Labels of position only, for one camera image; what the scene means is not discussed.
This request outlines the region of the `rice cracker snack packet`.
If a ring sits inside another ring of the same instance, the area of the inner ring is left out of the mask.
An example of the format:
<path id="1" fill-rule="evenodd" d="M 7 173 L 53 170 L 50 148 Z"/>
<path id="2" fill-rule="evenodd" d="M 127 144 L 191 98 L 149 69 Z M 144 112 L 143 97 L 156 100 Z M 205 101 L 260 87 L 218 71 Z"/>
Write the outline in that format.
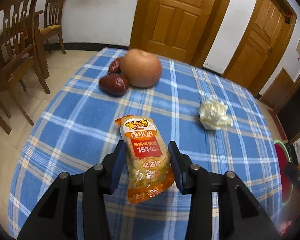
<path id="1" fill-rule="evenodd" d="M 174 183 L 171 155 L 153 119 L 126 115 L 115 122 L 127 148 L 130 204 L 145 202 L 166 191 Z"/>

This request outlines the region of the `red basin green rim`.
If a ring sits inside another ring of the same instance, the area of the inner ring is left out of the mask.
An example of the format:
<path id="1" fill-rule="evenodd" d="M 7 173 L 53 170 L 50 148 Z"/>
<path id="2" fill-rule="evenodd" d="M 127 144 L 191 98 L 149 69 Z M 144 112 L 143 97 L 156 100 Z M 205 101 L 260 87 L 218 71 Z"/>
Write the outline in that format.
<path id="1" fill-rule="evenodd" d="M 285 168 L 291 162 L 291 159 L 284 143 L 281 140 L 274 140 L 274 146 L 280 168 L 282 205 L 285 206 L 289 203 L 293 193 L 293 184 L 285 175 Z"/>

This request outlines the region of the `orange object on floor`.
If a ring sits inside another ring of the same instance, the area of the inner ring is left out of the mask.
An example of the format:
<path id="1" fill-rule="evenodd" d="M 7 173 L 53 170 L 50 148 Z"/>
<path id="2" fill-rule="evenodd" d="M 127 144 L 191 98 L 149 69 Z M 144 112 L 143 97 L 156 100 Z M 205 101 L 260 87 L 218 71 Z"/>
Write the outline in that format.
<path id="1" fill-rule="evenodd" d="M 286 222 L 282 222 L 280 224 L 280 226 L 279 226 L 279 233 L 280 233 L 281 236 L 283 236 L 286 233 L 286 231 L 289 228 L 289 226 L 291 225 L 291 223 L 292 222 L 289 220 L 289 221 L 286 221 Z"/>

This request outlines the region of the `dark entrance door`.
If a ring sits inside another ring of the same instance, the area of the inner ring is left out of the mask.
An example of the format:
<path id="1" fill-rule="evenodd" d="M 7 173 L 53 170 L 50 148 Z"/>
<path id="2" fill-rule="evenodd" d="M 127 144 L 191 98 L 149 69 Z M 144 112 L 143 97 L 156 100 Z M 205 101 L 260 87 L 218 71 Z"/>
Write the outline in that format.
<path id="1" fill-rule="evenodd" d="M 300 138 L 300 74 L 283 103 L 275 109 L 282 128 L 292 144 Z"/>

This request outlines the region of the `red doormat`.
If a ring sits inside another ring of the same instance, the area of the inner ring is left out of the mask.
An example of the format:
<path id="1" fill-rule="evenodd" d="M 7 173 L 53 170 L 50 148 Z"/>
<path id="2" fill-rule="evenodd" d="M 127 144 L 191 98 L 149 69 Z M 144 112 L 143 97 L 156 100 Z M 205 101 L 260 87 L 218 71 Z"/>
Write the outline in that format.
<path id="1" fill-rule="evenodd" d="M 279 121 L 277 115 L 275 114 L 275 112 L 273 110 L 271 110 L 269 108 L 267 109 L 267 111 L 269 112 L 270 116 L 272 117 L 272 119 L 273 119 L 273 121 L 275 123 L 275 126 L 276 126 L 276 128 L 277 128 L 277 130 L 279 132 L 281 140 L 287 142 L 288 139 L 286 137 L 286 134 L 285 134 L 285 132 L 284 132 L 284 130 L 282 128 L 281 122 Z"/>

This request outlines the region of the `small crumpled cream paper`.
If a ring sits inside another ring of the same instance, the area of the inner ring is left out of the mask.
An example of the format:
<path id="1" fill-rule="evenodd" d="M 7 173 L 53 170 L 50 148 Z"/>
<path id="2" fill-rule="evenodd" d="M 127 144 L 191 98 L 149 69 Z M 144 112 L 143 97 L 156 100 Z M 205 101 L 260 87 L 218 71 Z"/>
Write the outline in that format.
<path id="1" fill-rule="evenodd" d="M 208 131 L 232 127 L 234 122 L 227 111 L 228 105 L 224 102 L 215 99 L 205 100 L 199 108 L 200 123 Z"/>

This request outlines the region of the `blue plaid tablecloth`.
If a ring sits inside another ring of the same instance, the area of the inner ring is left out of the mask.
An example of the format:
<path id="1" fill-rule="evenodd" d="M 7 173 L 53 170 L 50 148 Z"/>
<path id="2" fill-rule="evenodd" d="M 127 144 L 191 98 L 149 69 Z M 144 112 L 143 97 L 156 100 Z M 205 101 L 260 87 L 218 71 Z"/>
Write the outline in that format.
<path id="1" fill-rule="evenodd" d="M 188 64 L 161 58 L 149 88 L 108 94 L 99 83 L 125 51 L 105 48 L 67 81 L 43 111 L 12 179 L 8 227 L 17 237 L 62 172 L 79 174 L 127 143 L 120 183 L 105 196 L 113 239 L 184 239 L 191 197 L 172 181 L 174 141 L 207 171 L 235 172 L 278 223 L 281 178 L 271 132 L 245 88 Z"/>

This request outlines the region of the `dark red jujube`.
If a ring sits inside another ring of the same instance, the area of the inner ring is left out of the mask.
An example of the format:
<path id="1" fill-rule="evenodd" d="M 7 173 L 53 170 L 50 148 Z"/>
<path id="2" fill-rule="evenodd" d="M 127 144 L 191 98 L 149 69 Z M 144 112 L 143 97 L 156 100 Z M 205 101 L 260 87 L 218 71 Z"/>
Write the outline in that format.
<path id="1" fill-rule="evenodd" d="M 109 74 L 102 77 L 98 85 L 101 90 L 113 96 L 122 96 L 126 93 L 130 84 L 122 74 Z"/>

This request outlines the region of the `large apple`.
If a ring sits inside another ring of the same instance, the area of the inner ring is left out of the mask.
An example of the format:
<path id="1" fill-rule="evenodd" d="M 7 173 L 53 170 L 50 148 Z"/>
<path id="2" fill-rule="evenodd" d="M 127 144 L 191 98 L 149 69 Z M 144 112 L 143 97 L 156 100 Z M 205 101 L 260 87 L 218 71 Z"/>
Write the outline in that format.
<path id="1" fill-rule="evenodd" d="M 120 63 L 122 74 L 131 85 L 139 88 L 153 87 L 162 75 L 162 65 L 152 53 L 131 49 Z"/>

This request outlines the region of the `middle wooden door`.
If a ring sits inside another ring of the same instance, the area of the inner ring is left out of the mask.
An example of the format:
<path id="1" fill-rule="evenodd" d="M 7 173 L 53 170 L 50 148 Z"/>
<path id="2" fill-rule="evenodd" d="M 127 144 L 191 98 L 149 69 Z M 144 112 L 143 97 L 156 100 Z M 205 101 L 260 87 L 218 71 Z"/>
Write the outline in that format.
<path id="1" fill-rule="evenodd" d="M 283 57 L 296 18 L 287 0 L 257 0 L 223 77 L 257 96 Z"/>

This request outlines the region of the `wooden door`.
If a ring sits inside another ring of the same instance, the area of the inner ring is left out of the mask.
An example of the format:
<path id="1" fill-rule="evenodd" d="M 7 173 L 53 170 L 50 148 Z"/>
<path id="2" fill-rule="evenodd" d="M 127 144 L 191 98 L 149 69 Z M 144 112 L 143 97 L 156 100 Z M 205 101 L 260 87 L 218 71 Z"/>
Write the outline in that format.
<path id="1" fill-rule="evenodd" d="M 287 0 L 257 0 L 223 77 L 257 96 L 283 57 L 296 18 Z"/>
<path id="2" fill-rule="evenodd" d="M 138 0 L 130 48 L 202 67 L 230 0 Z"/>

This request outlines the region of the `wooden chair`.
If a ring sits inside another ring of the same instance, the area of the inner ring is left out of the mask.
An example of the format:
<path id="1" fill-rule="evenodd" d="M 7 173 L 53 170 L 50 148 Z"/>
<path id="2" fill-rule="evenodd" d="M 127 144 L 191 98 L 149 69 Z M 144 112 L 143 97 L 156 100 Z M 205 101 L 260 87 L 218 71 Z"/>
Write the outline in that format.
<path id="1" fill-rule="evenodd" d="M 62 13 L 65 0 L 46 0 L 43 10 L 43 29 L 39 29 L 39 37 L 36 40 L 36 47 L 39 56 L 44 56 L 44 43 L 48 48 L 49 54 L 49 39 L 58 36 L 59 44 L 63 54 L 66 53 L 62 35 Z"/>
<path id="2" fill-rule="evenodd" d="M 43 90 L 49 94 L 40 70 L 35 46 L 34 14 L 37 0 L 2 0 L 0 2 L 0 93 L 9 94 L 26 120 L 34 122 L 13 92 L 20 83 L 26 90 L 23 77 L 32 68 Z M 0 100 L 0 108 L 7 118 L 11 114 Z"/>

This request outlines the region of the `left wooden door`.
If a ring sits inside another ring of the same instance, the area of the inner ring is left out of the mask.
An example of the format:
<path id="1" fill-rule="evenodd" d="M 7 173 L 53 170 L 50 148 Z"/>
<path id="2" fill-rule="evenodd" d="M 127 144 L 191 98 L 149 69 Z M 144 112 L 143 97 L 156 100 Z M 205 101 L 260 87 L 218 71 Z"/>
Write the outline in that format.
<path id="1" fill-rule="evenodd" d="M 130 48 L 202 67 L 230 0 L 138 0 Z"/>

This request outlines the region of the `far wooden chair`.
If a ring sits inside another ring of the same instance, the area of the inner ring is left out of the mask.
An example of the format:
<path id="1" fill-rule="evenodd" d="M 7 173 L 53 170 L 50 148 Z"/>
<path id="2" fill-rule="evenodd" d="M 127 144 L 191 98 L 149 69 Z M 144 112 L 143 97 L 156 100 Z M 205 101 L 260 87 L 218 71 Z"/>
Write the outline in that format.
<path id="1" fill-rule="evenodd" d="M 44 56 L 44 43 L 48 48 L 49 54 L 49 39 L 58 36 L 59 44 L 63 54 L 66 53 L 62 35 L 62 13 L 65 0 L 46 0 L 43 10 L 43 29 L 39 29 L 39 37 L 36 40 L 36 47 L 39 56 Z"/>

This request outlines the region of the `small wooden wall cabinet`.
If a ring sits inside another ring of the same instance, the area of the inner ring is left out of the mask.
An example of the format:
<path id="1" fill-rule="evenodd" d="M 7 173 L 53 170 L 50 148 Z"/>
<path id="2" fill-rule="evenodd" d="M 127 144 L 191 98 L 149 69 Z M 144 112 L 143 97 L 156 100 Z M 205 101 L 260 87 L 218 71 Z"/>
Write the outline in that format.
<path id="1" fill-rule="evenodd" d="M 261 96 L 260 101 L 270 107 L 272 110 L 277 109 L 283 103 L 294 86 L 294 82 L 286 70 L 282 68 L 275 78 L 274 82 Z"/>

